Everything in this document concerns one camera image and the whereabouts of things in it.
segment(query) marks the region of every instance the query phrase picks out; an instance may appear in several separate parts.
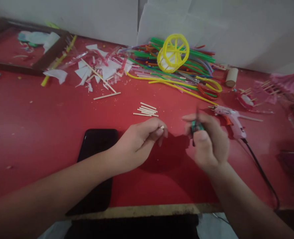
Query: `pink glue gun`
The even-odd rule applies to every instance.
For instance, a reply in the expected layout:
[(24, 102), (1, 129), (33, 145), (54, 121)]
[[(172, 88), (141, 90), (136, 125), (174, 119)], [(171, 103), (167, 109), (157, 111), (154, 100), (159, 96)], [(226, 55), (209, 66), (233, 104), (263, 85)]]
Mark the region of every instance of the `pink glue gun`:
[(215, 115), (221, 115), (225, 118), (226, 125), (231, 126), (231, 129), (233, 131), (233, 137), (235, 139), (246, 138), (246, 133), (238, 119), (239, 117), (242, 117), (248, 120), (263, 122), (263, 120), (260, 120), (260, 119), (242, 116), (239, 114), (239, 112), (232, 110), (230, 108), (223, 107), (223, 106), (209, 106), (209, 108), (211, 108), (214, 111)]

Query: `yellow wheel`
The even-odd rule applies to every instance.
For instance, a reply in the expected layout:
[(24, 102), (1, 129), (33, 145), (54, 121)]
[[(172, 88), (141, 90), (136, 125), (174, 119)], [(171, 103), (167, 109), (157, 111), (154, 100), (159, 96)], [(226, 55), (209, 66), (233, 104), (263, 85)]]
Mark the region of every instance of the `yellow wheel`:
[(175, 72), (189, 57), (190, 47), (182, 34), (172, 34), (165, 40), (157, 56), (159, 68), (166, 73)]

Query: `wooden frame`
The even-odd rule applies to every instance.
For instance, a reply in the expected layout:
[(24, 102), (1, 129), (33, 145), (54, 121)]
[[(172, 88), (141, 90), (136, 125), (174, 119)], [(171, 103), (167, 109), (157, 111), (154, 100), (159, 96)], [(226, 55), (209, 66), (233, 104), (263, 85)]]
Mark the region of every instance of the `wooden frame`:
[(67, 45), (67, 38), (69, 37), (69, 32), (65, 30), (0, 17), (0, 33), (11, 27), (16, 27), (22, 30), (33, 32), (55, 32), (57, 35), (60, 36), (59, 40), (31, 67), (0, 62), (0, 70), (18, 72), (21, 74), (43, 75), (43, 72), (46, 71), (47, 67), (49, 67), (50, 64), (56, 59), (56, 57), (64, 50)]

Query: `black phone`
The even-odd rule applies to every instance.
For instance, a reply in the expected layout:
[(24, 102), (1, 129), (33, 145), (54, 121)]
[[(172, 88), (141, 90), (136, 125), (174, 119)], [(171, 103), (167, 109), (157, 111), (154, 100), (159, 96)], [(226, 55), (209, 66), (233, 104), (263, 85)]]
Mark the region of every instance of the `black phone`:
[[(115, 129), (89, 129), (86, 131), (77, 162), (103, 152), (117, 143), (118, 132)], [(70, 209), (66, 216), (105, 211), (109, 207), (113, 178), (110, 178), (87, 194)]]

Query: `cardboard tube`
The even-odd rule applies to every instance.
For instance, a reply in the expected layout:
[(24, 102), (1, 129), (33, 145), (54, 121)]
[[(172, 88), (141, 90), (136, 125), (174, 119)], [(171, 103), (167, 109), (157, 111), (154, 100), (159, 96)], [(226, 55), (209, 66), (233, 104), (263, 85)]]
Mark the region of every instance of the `cardboard tube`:
[(238, 72), (239, 70), (237, 68), (229, 69), (229, 72), (227, 73), (227, 77), (225, 81), (225, 84), (227, 87), (233, 88), (235, 86)]

